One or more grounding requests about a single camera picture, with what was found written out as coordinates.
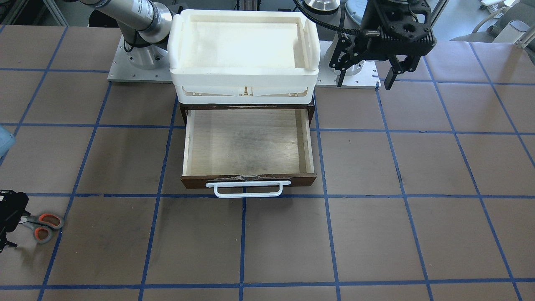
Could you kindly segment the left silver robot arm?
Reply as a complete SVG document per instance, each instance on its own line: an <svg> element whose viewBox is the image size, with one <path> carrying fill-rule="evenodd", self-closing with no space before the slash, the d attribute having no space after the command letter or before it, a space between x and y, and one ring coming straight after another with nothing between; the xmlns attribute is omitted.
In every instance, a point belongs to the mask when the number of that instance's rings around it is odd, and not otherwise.
<svg viewBox="0 0 535 301"><path fill-rule="evenodd" d="M396 77L416 71L420 59L436 45L431 8L425 0L369 0L357 25L349 24L343 0L297 0L296 7L316 25L334 32L322 69L336 87L357 74L365 61L388 61L384 80L390 90Z"/></svg>

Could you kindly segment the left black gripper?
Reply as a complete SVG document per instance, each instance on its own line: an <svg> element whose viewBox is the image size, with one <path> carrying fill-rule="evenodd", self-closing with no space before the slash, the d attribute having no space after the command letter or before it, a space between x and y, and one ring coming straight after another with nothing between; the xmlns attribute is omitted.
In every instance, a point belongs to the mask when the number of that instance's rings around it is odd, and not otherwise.
<svg viewBox="0 0 535 301"><path fill-rule="evenodd" d="M362 70L363 59L387 59L390 70L385 89L390 90L396 77L416 71L420 57L436 45L430 22L431 8L426 0L369 0L358 36L336 33L329 47L329 67L341 88L346 77ZM405 55L400 61L397 55Z"/></svg>

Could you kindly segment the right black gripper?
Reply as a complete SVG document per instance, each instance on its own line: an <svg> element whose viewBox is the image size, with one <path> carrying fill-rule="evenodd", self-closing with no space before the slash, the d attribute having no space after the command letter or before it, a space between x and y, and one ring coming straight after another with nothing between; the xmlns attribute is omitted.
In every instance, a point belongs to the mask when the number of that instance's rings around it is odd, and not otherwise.
<svg viewBox="0 0 535 301"><path fill-rule="evenodd" d="M16 248L18 244L7 239L7 233L15 231L25 213L29 197L24 192L0 191L0 253L6 248Z"/></svg>

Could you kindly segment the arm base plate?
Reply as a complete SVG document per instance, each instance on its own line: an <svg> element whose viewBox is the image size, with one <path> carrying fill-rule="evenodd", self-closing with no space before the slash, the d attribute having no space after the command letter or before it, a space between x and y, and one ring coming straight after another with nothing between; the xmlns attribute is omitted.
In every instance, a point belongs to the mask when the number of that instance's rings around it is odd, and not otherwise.
<svg viewBox="0 0 535 301"><path fill-rule="evenodd" d="M328 67L326 52L331 41L320 41L321 57L319 74L316 82L317 87L337 88L336 71ZM361 61L346 72L341 88L378 88L381 86L380 75L377 72L375 61Z"/></svg>
<svg viewBox="0 0 535 301"><path fill-rule="evenodd" d="M121 37L107 80L122 83L172 83L168 52L155 45L132 48Z"/></svg>

